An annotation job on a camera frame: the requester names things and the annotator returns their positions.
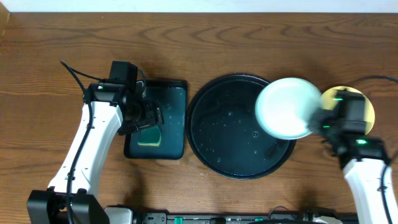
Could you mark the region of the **light green plate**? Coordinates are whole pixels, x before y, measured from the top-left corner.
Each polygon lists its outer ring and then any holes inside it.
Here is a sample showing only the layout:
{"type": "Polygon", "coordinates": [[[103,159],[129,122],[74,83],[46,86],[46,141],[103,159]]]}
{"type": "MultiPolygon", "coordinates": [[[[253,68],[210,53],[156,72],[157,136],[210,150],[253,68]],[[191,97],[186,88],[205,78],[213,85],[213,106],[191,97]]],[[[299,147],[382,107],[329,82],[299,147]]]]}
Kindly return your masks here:
{"type": "Polygon", "coordinates": [[[296,140],[312,133],[308,125],[321,106],[321,92],[314,84],[301,78],[283,78],[260,92],[254,113],[266,133],[296,140]]]}

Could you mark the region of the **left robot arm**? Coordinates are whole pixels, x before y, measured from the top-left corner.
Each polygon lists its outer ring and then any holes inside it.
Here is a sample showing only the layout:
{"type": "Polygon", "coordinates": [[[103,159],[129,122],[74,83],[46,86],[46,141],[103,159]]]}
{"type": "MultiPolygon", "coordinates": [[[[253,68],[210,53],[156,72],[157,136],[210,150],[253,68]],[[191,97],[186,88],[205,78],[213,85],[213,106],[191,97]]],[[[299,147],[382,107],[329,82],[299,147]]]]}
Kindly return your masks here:
{"type": "Polygon", "coordinates": [[[92,83],[84,90],[82,117],[69,152],[46,190],[27,201],[31,223],[137,223],[134,210],[103,208],[98,188],[116,134],[129,135],[163,124],[158,103],[144,100],[146,84],[137,81],[92,83]]]}

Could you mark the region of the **green yellow sponge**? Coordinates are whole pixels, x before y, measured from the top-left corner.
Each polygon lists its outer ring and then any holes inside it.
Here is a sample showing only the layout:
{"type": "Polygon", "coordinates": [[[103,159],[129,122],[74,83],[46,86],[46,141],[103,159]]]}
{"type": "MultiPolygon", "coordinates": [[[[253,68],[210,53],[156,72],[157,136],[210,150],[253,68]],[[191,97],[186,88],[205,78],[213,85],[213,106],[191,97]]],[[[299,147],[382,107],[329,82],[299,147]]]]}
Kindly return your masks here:
{"type": "Polygon", "coordinates": [[[143,129],[137,143],[140,146],[159,147],[161,140],[161,130],[158,126],[154,126],[148,129],[143,129]]]}

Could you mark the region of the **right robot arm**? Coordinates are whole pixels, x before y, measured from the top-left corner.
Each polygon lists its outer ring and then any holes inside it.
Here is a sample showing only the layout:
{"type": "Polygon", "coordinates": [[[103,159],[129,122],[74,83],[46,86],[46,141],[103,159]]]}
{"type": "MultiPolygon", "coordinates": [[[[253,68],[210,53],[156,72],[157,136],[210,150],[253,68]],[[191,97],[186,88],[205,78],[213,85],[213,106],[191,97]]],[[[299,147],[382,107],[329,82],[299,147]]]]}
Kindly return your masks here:
{"type": "Polygon", "coordinates": [[[338,158],[353,194],[360,223],[397,223],[397,200],[392,184],[392,159],[381,139],[367,136],[362,116],[342,117],[332,110],[317,110],[309,129],[324,138],[338,158]]]}

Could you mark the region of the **yellow plate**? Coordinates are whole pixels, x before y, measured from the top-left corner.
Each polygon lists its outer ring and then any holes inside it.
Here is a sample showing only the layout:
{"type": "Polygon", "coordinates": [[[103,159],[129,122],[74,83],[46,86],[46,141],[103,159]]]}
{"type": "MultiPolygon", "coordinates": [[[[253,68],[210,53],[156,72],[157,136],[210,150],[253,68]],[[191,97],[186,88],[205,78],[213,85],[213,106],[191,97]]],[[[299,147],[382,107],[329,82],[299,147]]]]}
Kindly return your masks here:
{"type": "Polygon", "coordinates": [[[367,98],[367,96],[365,96],[359,90],[349,86],[334,86],[332,88],[327,89],[325,92],[322,93],[323,109],[332,110],[337,105],[337,101],[334,100],[334,97],[338,90],[348,90],[351,92],[362,94],[362,96],[365,99],[365,110],[364,110],[364,120],[366,122],[365,134],[369,134],[375,122],[374,107],[370,102],[370,100],[367,98]]]}

